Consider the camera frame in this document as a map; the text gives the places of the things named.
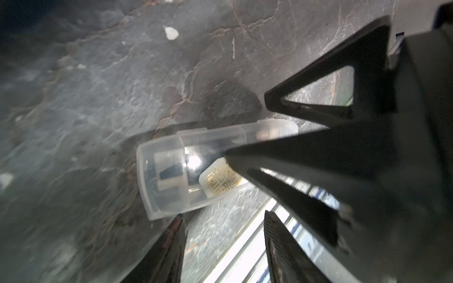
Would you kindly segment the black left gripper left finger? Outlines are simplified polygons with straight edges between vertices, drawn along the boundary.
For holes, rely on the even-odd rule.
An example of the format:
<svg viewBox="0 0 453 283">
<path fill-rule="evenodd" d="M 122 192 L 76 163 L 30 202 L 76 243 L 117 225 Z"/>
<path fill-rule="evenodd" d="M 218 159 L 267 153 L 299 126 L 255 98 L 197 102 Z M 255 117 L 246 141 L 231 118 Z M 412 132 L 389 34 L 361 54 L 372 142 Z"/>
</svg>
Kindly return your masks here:
<svg viewBox="0 0 453 283">
<path fill-rule="evenodd" d="M 123 282 L 180 283 L 185 246 L 185 221 L 179 214 Z"/>
</svg>

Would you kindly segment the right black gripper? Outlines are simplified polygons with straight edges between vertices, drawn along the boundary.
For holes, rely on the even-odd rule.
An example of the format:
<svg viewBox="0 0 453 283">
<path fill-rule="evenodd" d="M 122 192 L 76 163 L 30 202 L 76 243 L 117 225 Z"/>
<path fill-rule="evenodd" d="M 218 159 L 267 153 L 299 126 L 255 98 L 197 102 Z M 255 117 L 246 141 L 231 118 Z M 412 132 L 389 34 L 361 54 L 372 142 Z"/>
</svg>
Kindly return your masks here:
<svg viewBox="0 0 453 283">
<path fill-rule="evenodd" d="M 372 21 L 264 94 L 271 112 L 334 128 L 236 147 L 226 161 L 329 246 L 344 236 L 348 269 L 362 282 L 450 283 L 453 6 L 438 8 L 430 31 L 403 39 L 395 67 L 386 64 L 390 29 L 388 15 Z M 354 69 L 350 106 L 286 99 L 343 67 Z M 322 187 L 352 217 L 269 171 Z"/>
</svg>

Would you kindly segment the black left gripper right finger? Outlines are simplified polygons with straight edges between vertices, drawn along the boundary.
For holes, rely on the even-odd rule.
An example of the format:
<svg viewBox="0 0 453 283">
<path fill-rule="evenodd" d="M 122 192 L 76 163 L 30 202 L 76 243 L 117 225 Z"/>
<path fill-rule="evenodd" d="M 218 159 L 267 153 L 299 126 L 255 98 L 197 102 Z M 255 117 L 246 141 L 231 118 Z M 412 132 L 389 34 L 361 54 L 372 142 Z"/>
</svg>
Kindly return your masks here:
<svg viewBox="0 0 453 283">
<path fill-rule="evenodd" d="M 328 283 L 276 213 L 265 211 L 264 237 L 272 283 Z"/>
</svg>

